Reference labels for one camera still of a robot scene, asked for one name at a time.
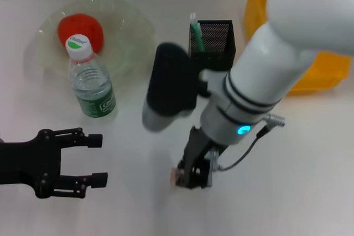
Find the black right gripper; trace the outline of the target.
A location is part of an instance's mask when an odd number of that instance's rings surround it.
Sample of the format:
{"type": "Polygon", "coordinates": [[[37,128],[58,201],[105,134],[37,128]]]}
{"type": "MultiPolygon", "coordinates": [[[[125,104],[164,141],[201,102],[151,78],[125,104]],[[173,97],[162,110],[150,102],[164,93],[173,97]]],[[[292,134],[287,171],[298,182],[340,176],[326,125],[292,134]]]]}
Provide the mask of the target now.
{"type": "Polygon", "coordinates": [[[183,188],[205,189],[212,186],[210,156],[206,154],[215,150],[222,154],[222,145],[211,140],[202,128],[192,127],[184,149],[182,160],[175,172],[175,185],[183,188]]]}

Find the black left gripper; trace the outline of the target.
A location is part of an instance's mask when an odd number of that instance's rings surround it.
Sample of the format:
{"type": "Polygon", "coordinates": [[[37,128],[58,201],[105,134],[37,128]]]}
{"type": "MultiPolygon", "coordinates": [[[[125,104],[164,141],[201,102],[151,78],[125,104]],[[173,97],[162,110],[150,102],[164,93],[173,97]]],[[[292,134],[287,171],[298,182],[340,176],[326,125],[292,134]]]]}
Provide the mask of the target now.
{"type": "Polygon", "coordinates": [[[83,199],[88,187],[107,186],[108,173],[86,176],[60,175],[60,148],[101,148],[102,142],[102,134],[85,135],[82,128],[56,131],[42,129],[30,141],[0,141],[0,185],[28,185],[40,199],[53,195],[83,199]]]}

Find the tan eraser with barcode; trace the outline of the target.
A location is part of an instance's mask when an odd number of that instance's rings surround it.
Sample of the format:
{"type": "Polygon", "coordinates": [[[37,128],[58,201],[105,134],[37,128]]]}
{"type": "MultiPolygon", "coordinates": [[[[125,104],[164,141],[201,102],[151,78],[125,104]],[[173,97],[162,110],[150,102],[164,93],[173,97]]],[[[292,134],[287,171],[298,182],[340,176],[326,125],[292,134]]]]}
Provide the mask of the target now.
{"type": "Polygon", "coordinates": [[[179,169],[177,168],[172,168],[171,170],[171,174],[170,174],[170,183],[173,186],[176,186],[176,183],[178,182],[179,178],[180,178],[181,172],[179,169]]]}

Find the clear green-label water bottle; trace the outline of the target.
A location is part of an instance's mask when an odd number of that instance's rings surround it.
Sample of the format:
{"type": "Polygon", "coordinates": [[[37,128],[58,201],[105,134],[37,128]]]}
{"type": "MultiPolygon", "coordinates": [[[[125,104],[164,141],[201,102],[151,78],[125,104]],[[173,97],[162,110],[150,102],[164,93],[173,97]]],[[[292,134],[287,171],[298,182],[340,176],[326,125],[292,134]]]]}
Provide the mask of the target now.
{"type": "Polygon", "coordinates": [[[107,68],[93,51],[88,37],[70,36],[65,43],[69,55],[69,80],[71,88],[85,115],[105,117],[116,107],[113,85],[107,68]]]}

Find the orange fruit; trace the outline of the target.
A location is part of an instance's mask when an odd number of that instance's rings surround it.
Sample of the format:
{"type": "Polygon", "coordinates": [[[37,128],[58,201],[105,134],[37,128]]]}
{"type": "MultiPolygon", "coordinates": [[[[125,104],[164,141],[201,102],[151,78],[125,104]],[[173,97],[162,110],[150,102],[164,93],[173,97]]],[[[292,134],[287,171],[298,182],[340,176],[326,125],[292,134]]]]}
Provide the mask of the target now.
{"type": "Polygon", "coordinates": [[[69,37],[81,34],[88,37],[95,53],[103,48],[103,29],[97,19],[87,14],[78,13],[63,18],[58,24],[57,33],[63,46],[69,37]]]}

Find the green utility knife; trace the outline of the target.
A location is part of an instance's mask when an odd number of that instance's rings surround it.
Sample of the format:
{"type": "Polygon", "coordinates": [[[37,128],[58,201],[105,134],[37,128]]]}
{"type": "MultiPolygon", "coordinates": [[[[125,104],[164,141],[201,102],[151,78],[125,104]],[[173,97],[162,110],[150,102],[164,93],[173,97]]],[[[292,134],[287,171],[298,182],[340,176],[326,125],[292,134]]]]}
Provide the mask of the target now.
{"type": "Polygon", "coordinates": [[[200,23],[197,20],[196,13],[190,14],[190,26],[195,34],[195,40],[196,40],[198,50],[200,52],[204,52],[205,47],[204,47],[204,42],[202,39],[202,31],[201,31],[200,23]]]}

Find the clear green glass fruit plate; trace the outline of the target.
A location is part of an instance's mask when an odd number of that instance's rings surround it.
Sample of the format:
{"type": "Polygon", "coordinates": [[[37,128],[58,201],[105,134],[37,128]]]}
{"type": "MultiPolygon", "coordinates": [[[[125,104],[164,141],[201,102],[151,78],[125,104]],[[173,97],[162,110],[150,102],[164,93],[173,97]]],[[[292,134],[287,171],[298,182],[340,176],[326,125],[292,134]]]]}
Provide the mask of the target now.
{"type": "Polygon", "coordinates": [[[59,22],[74,14],[94,17],[103,29],[99,52],[114,82],[153,60],[156,31],[146,14],[128,0],[76,0],[49,15],[31,38],[23,55],[23,72],[38,80],[45,71],[68,80],[69,56],[57,33],[59,22]]]}

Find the black mesh pen holder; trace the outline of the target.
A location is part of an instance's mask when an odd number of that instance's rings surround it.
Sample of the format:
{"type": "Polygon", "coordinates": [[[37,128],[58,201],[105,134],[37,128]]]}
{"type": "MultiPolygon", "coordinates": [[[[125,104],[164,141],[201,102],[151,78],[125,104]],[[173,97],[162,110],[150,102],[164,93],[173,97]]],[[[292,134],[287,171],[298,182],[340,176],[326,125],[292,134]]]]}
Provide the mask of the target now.
{"type": "Polygon", "coordinates": [[[232,20],[201,20],[204,50],[200,51],[190,28],[188,54],[199,70],[229,71],[236,54],[232,20]]]}

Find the yellow plastic bin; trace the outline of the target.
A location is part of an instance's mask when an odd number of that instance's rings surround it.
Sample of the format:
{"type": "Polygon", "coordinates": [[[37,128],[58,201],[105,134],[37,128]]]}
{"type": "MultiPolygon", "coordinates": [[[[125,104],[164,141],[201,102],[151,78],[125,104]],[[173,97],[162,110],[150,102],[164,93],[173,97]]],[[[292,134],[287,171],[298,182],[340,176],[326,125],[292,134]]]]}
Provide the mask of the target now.
{"type": "MultiPolygon", "coordinates": [[[[257,29],[266,22],[266,1],[247,0],[244,12],[244,30],[251,40],[257,29]]],[[[320,52],[306,74],[290,90],[290,95],[330,90],[349,76],[351,59],[348,56],[320,52]]]]}

